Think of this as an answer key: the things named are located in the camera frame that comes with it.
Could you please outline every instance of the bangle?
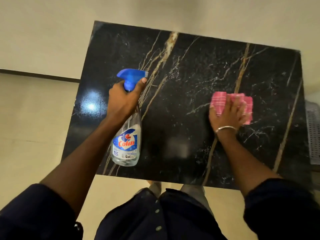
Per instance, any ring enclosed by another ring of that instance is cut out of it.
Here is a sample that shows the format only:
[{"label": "bangle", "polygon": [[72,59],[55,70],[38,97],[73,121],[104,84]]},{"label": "bangle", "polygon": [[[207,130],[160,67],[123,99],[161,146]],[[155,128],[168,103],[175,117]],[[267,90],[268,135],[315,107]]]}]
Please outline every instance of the bangle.
[{"label": "bangle", "polygon": [[219,127],[218,129],[216,129],[215,133],[218,133],[219,130],[222,130],[224,128],[232,128],[234,129],[235,131],[237,131],[237,129],[231,125],[226,125],[226,126],[222,126],[222,127]]}]

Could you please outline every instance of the checkered cloth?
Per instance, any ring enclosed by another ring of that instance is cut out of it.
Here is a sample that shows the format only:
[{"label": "checkered cloth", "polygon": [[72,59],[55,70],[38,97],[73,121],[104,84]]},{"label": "checkered cloth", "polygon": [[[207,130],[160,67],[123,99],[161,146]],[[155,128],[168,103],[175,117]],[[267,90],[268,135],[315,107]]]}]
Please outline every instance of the checkered cloth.
[{"label": "checkered cloth", "polygon": [[[224,106],[226,104],[226,92],[215,92],[212,95],[211,104],[210,106],[214,106],[217,111],[217,116],[220,116],[224,110]],[[236,96],[240,97],[241,103],[246,103],[246,109],[244,110],[243,114],[252,113],[253,107],[253,100],[252,97],[245,96],[244,93],[231,93],[231,101],[234,101]],[[244,123],[244,125],[250,125],[252,121],[252,114],[250,115],[249,119]]]}]

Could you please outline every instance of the person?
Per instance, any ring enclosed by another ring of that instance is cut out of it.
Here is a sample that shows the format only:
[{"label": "person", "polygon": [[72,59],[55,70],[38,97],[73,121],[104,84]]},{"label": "person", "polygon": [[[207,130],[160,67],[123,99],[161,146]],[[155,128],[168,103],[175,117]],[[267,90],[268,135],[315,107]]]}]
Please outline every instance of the person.
[{"label": "person", "polygon": [[[107,116],[89,137],[50,172],[0,211],[0,239],[81,239],[76,219],[112,138],[133,113],[146,83],[126,93],[123,82],[109,91]],[[244,220],[259,239],[314,239],[320,234],[320,209],[310,192],[259,162],[236,139],[246,121],[245,105],[227,97],[209,120],[230,161],[245,200]],[[101,221],[95,239],[226,239],[203,187],[167,189],[150,182]]]}]

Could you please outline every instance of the spray bottle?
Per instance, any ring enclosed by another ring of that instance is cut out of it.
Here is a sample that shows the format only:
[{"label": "spray bottle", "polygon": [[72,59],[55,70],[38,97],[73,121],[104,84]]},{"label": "spray bottle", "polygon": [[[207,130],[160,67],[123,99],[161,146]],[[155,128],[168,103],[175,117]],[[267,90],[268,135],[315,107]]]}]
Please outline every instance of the spray bottle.
[{"label": "spray bottle", "polygon": [[[117,74],[117,77],[124,79],[126,92],[133,91],[138,81],[147,76],[148,72],[136,69],[124,69]],[[111,142],[111,158],[114,163],[127,167],[137,164],[141,149],[141,124],[140,108],[137,105]]]}]

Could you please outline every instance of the grey basket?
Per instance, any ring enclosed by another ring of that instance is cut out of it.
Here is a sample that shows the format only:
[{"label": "grey basket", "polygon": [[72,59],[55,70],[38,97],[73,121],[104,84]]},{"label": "grey basket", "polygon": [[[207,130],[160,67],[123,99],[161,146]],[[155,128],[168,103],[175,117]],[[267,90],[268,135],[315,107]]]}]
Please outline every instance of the grey basket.
[{"label": "grey basket", "polygon": [[310,163],[320,165],[320,107],[318,104],[306,101],[306,122]]}]

